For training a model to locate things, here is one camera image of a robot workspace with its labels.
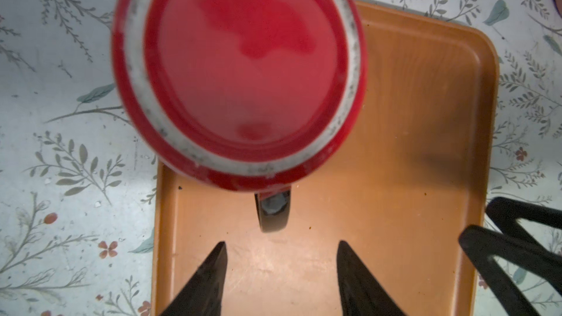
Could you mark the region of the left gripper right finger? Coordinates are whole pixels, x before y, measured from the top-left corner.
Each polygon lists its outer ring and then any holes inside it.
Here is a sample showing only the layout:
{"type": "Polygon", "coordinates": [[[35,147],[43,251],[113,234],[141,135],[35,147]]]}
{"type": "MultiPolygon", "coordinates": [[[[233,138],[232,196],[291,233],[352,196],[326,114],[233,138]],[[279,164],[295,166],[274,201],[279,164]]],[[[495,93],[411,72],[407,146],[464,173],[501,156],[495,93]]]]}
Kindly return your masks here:
{"type": "Polygon", "coordinates": [[[337,280],[344,316],[405,316],[347,241],[338,244],[337,280]]]}

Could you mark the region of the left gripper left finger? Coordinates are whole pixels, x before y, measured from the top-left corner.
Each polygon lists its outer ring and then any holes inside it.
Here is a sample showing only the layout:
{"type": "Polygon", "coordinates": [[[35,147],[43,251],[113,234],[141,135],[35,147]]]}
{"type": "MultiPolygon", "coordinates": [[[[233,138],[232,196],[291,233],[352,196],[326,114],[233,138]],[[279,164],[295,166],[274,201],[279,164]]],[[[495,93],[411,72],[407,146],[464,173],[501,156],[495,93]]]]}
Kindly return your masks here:
{"type": "Polygon", "coordinates": [[[220,316],[227,268],[226,243],[220,241],[160,315],[220,316]]]}

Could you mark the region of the red mug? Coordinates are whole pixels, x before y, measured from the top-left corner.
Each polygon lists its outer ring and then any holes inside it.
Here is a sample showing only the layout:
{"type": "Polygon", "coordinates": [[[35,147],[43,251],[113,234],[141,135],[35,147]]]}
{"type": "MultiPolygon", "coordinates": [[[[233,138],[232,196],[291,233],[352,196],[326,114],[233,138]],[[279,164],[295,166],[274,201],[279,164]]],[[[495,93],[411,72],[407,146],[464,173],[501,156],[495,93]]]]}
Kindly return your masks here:
{"type": "Polygon", "coordinates": [[[180,174],[253,193],[266,233],[345,142],[367,87],[354,0],[118,0],[111,50],[143,139],[180,174]]]}

